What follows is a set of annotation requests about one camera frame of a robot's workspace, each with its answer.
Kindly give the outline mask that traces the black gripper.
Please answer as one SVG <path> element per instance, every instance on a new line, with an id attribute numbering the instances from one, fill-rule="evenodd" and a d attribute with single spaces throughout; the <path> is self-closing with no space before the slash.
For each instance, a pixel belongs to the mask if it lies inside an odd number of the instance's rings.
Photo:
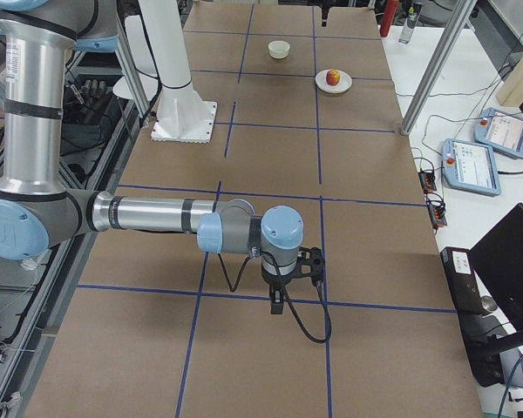
<path id="1" fill-rule="evenodd" d="M 282 314 L 284 307 L 284 296 L 282 286 L 287 285 L 298 273 L 297 262 L 286 266 L 276 266 L 267 255 L 261 257 L 262 279 L 269 284 L 270 313 Z"/>
<path id="2" fill-rule="evenodd" d="M 330 0 L 322 0 L 320 2 L 320 8 L 322 11 L 322 20 L 327 20 L 330 10 Z"/>

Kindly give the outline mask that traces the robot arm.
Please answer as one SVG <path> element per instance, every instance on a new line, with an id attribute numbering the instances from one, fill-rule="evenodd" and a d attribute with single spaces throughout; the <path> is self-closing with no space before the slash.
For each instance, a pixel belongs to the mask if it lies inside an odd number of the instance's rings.
<path id="1" fill-rule="evenodd" d="M 107 229 L 193 233 L 207 253 L 260 258 L 271 311 L 291 303 L 302 273 L 303 222 L 293 208 L 262 216 L 244 200 L 134 199 L 63 187 L 58 179 L 65 53 L 116 30 L 110 1 L 0 1 L 6 36 L 5 155 L 0 257 L 22 260 L 69 238 Z"/>

